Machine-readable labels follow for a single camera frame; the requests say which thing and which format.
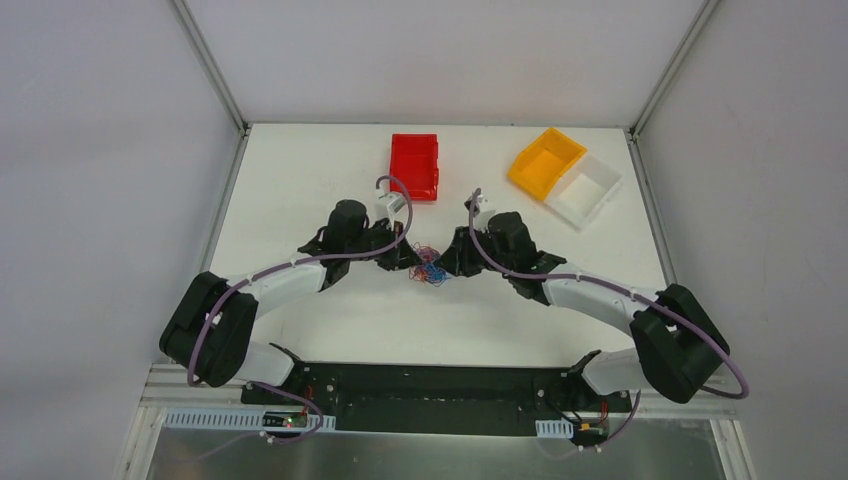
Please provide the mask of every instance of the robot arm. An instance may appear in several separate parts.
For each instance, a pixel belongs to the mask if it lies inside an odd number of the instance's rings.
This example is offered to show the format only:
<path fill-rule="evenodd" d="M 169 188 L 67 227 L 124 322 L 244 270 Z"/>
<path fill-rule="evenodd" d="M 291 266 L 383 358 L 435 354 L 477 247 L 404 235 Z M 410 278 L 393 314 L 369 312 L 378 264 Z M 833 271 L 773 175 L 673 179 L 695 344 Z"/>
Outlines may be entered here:
<path fill-rule="evenodd" d="M 212 387 L 233 378 L 282 384 L 294 360 L 276 346 L 251 341 L 254 322 L 298 296 L 318 293 L 335 285 L 347 275 L 352 260 L 373 259 L 384 270 L 420 264 L 421 259 L 406 239 L 377 256 L 367 256 L 396 241 L 403 224 L 394 221 L 394 216 L 405 205 L 401 195 L 378 190 L 376 221 L 371 224 L 363 204 L 342 200 L 330 213 L 327 225 L 283 263 L 230 278 L 221 278 L 211 272 L 197 275 L 165 328 L 159 349 L 188 367 L 213 306 L 232 285 L 242 282 L 246 286 L 232 293 L 213 319 L 198 353 L 195 374 Z M 316 261 L 298 262 L 309 257 Z M 289 262 L 292 264 L 289 268 L 262 274 Z"/>
<path fill-rule="evenodd" d="M 564 258 L 536 249 L 527 226 L 517 212 L 496 213 L 485 198 L 471 212 L 474 234 L 489 259 L 507 270 L 529 274 L 521 278 L 504 274 L 516 292 L 543 305 L 570 308 L 598 319 L 634 339 L 635 348 L 618 352 L 594 351 L 568 372 L 571 388 L 588 395 L 652 387 L 666 398 L 686 403 L 722 361 L 694 333 L 677 329 L 660 312 L 636 302 L 638 296 L 669 308 L 706 332 L 729 353 L 727 342 L 692 293 L 680 285 L 666 289 L 631 288 L 630 298 L 603 286 L 613 284 L 581 270 Z M 437 266 L 456 276 L 474 276 L 495 270 L 473 244 L 469 227 L 458 227 L 451 246 Z"/>

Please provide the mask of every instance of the metal frame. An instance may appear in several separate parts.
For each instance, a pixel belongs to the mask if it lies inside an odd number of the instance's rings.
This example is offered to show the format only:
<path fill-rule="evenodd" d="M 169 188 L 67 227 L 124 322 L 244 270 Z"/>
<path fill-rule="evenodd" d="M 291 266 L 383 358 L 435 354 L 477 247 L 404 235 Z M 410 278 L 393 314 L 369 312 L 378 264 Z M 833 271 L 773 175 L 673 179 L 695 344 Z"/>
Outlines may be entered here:
<path fill-rule="evenodd" d="M 668 249 L 668 243 L 665 241 L 665 227 L 660 216 L 657 197 L 654 195 L 653 182 L 651 182 L 648 176 L 648 170 L 642 163 L 639 144 L 633 139 L 633 135 L 629 133 L 625 135 L 627 137 L 627 146 L 630 148 L 630 158 L 633 160 L 633 169 L 636 171 L 636 180 L 639 183 L 639 190 L 642 192 L 642 202 L 645 205 L 645 211 L 648 212 L 648 223 L 651 224 L 651 233 L 654 236 L 654 245 L 660 257 L 660 268 L 662 269 L 665 283 L 675 283 L 677 282 L 677 274 L 674 272 L 671 253 Z"/>
<path fill-rule="evenodd" d="M 233 196 L 233 189 L 236 186 L 241 162 L 244 160 L 244 152 L 247 149 L 247 142 L 250 139 L 250 127 L 248 127 L 239 137 L 236 145 L 236 153 L 233 162 L 230 165 L 230 171 L 227 173 L 227 180 L 224 183 L 223 191 L 220 195 L 218 208 L 215 210 L 215 217 L 212 221 L 212 227 L 209 231 L 209 238 L 203 246 L 200 259 L 200 269 L 203 272 L 209 270 L 212 265 L 212 256 L 215 253 L 215 247 L 218 246 L 218 239 L 221 237 L 221 228 L 224 226 L 224 218 L 227 216 L 227 208 L 230 206 L 230 198 Z"/>
<path fill-rule="evenodd" d="M 202 250 L 201 271 L 211 265 L 215 247 L 220 236 L 227 207 L 235 187 L 238 172 L 247 147 L 250 135 L 250 125 L 243 118 L 241 111 L 223 75 L 214 60 L 197 23 L 185 0 L 169 0 L 174 15 L 186 33 L 187 41 L 191 44 L 207 79 L 214 88 L 221 103 L 227 110 L 240 134 L 235 156 L 221 198 L 216 210 L 209 237 Z M 626 133 L 630 148 L 633 167 L 636 171 L 639 188 L 642 193 L 648 220 L 654 236 L 654 242 L 660 257 L 660 264 L 666 282 L 676 281 L 674 267 L 671 261 L 668 245 L 665 240 L 665 228 L 659 212 L 656 196 L 652 190 L 652 182 L 639 151 L 639 134 L 644 130 L 659 102 L 669 90 L 680 71 L 681 65 L 688 58 L 705 25 L 712 18 L 722 0 L 705 0 L 698 14 L 687 30 L 680 45 L 674 52 L 668 66 L 654 87 L 648 101 L 643 107 L 638 119 Z M 722 377 L 713 377 L 708 384 L 724 385 Z M 171 407 L 181 408 L 228 408 L 255 409 L 256 406 L 243 405 L 240 402 L 243 382 L 230 382 L 220 388 L 193 388 L 186 384 L 185 369 L 170 363 L 155 363 L 151 369 L 142 393 L 136 418 L 130 431 L 129 440 L 121 457 L 118 478 L 144 479 L 156 448 L 159 431 L 162 428 L 167 410 Z M 299 411 L 300 406 L 275 406 L 276 410 Z M 611 414 L 611 417 L 621 417 L 623 414 Z M 654 419 L 707 419 L 710 420 L 719 457 L 728 479 L 756 480 L 757 476 L 752 467 L 747 444 L 737 420 L 734 402 L 711 395 L 697 395 L 685 405 L 672 403 L 656 391 L 642 392 L 642 402 L 638 412 L 639 418 Z"/>
<path fill-rule="evenodd" d="M 727 480 L 757 480 L 739 420 L 711 420 L 710 425 Z"/>
<path fill-rule="evenodd" d="M 697 15 L 695 15 L 695 19 L 689 25 L 689 29 L 686 30 L 686 34 L 683 35 L 680 45 L 677 46 L 677 50 L 675 50 L 674 54 L 671 56 L 671 61 L 669 61 L 668 66 L 665 67 L 665 71 L 660 77 L 659 82 L 657 82 L 657 85 L 654 87 L 654 91 L 651 92 L 651 96 L 648 97 L 648 101 L 642 108 L 641 113 L 639 113 L 639 118 L 636 119 L 636 123 L 633 124 L 633 128 L 630 130 L 637 142 L 639 141 L 639 135 L 645 129 L 645 125 L 648 124 L 648 121 L 654 114 L 660 100 L 662 100 L 666 92 L 668 92 L 669 87 L 680 72 L 680 67 L 683 65 L 683 62 L 692 52 L 692 47 L 695 45 L 695 42 L 698 40 L 698 37 L 704 30 L 704 27 L 710 21 L 721 3 L 722 0 L 705 0 L 701 5 L 701 9 L 698 10 Z"/>
<path fill-rule="evenodd" d="M 218 64 L 215 62 L 215 57 L 212 56 L 212 52 L 209 50 L 209 45 L 206 44 L 203 34 L 200 33 L 200 28 L 191 14 L 191 9 L 188 8 L 185 0 L 168 0 L 168 3 L 171 5 L 174 16 L 180 23 L 180 26 L 183 28 L 183 32 L 186 34 L 186 40 L 188 40 L 191 49 L 197 56 L 200 66 L 203 68 L 204 73 L 206 73 L 209 84 L 215 90 L 224 108 L 227 109 L 227 114 L 230 116 L 233 124 L 235 124 L 239 134 L 244 136 L 247 130 L 247 122 L 244 120 L 244 116 L 236 104 L 230 87 L 227 86 L 227 82 L 221 74 L 221 69 L 218 68 Z"/>

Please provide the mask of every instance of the red plastic bin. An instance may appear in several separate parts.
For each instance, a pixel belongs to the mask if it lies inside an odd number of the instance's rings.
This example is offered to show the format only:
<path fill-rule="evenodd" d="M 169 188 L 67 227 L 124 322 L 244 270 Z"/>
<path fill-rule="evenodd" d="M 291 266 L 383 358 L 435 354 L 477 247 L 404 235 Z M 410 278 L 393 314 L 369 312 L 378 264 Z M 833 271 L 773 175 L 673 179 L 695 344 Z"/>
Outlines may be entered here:
<path fill-rule="evenodd" d="M 392 135 L 389 173 L 403 182 L 413 200 L 433 202 L 439 186 L 439 142 L 433 133 Z M 392 182 L 393 192 L 400 188 Z"/>

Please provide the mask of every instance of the gray wall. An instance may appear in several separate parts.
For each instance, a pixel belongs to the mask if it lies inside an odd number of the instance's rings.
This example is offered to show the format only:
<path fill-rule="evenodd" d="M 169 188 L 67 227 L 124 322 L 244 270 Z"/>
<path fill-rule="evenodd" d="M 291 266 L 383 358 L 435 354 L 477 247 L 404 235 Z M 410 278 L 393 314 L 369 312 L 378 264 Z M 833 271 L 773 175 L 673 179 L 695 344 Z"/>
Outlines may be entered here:
<path fill-rule="evenodd" d="M 0 60 L 0 478 L 111 478 L 235 130 L 165 1 L 3 2 Z"/>
<path fill-rule="evenodd" d="M 616 126 L 702 0 L 192 0 L 251 121 Z"/>
<path fill-rule="evenodd" d="M 747 372 L 760 478 L 844 478 L 848 3 L 731 0 L 642 137 L 673 263 Z"/>

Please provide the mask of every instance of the black mounting plate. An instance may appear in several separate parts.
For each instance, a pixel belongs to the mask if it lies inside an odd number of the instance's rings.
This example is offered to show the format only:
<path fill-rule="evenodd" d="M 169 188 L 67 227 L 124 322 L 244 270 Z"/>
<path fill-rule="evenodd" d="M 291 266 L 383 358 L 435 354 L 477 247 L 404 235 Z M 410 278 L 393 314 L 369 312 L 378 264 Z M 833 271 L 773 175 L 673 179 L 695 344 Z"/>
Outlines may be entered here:
<path fill-rule="evenodd" d="M 281 388 L 298 395 L 311 391 L 312 401 L 336 417 L 336 430 L 536 436 L 536 420 L 560 418 L 549 402 L 564 411 L 600 412 L 602 397 L 569 404 L 574 395 L 564 386 L 565 371 L 297 362 Z M 630 411 L 629 396 L 603 398 L 610 412 Z M 293 403 L 260 388 L 244 388 L 241 401 Z"/>

